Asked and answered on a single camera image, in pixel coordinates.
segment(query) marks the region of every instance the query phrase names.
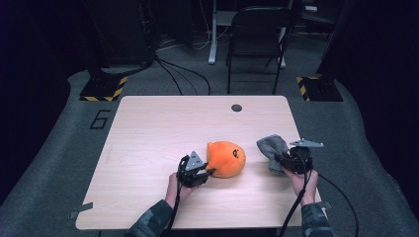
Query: person's right hand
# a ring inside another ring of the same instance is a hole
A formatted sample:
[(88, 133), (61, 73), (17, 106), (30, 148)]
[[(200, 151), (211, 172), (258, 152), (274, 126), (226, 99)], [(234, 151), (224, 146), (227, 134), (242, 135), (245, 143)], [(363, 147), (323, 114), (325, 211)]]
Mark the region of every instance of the person's right hand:
[[(287, 169), (284, 169), (284, 172), (291, 178), (293, 182), (293, 191), (298, 196), (299, 192), (304, 186), (304, 175), (297, 175)], [(307, 172), (307, 178), (309, 178), (307, 186), (305, 187), (304, 197), (300, 202), (301, 206), (305, 204), (315, 203), (315, 192), (317, 188), (318, 173), (315, 170), (310, 170)]]

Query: camouflage sleeve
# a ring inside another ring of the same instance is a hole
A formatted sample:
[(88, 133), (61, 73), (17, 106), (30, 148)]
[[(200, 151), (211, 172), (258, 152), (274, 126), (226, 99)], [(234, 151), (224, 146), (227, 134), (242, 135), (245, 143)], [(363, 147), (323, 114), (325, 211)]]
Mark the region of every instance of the camouflage sleeve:
[(336, 237), (329, 221), (316, 203), (301, 208), (303, 237)]
[(158, 237), (172, 215), (172, 207), (161, 200), (147, 210), (129, 229), (124, 237)]

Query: orange plush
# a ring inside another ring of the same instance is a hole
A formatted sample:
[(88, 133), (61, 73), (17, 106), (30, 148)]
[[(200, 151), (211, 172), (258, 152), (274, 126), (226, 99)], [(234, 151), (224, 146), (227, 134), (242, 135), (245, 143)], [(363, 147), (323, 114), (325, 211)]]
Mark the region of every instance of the orange plush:
[(209, 142), (207, 145), (207, 167), (214, 177), (229, 178), (237, 175), (246, 164), (246, 154), (237, 144), (229, 141)]

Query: robotic hand controller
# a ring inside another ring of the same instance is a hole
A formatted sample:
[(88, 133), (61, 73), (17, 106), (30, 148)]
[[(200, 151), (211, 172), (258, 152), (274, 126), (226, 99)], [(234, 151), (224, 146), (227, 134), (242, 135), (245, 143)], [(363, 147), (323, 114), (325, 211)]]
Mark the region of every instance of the robotic hand controller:
[(204, 184), (211, 175), (211, 173), (206, 171), (207, 164), (193, 151), (191, 156), (186, 155), (181, 159), (178, 179), (183, 186), (188, 188)]
[(282, 167), (299, 175), (313, 168), (310, 149), (308, 147), (324, 147), (323, 143), (304, 140), (304, 138), (291, 142), (290, 145), (294, 145), (290, 149), (290, 154), (283, 153), (280, 156), (276, 156), (275, 160), (280, 162)]

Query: wooden table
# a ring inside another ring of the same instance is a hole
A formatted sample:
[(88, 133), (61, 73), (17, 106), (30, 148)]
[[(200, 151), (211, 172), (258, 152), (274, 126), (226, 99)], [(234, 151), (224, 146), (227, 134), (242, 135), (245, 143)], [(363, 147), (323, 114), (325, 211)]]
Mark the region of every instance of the wooden table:
[[(207, 143), (222, 140), (244, 149), (243, 171), (229, 179), (209, 177), (179, 205), (173, 229), (281, 226), (296, 196), (287, 176), (269, 172), (256, 145), (272, 134), (287, 143), (300, 139), (281, 96), (124, 97), (83, 201), (93, 208), (79, 213), (76, 226), (129, 229), (165, 197), (182, 157), (196, 151), (206, 162)], [(289, 225), (301, 225), (299, 208)]]

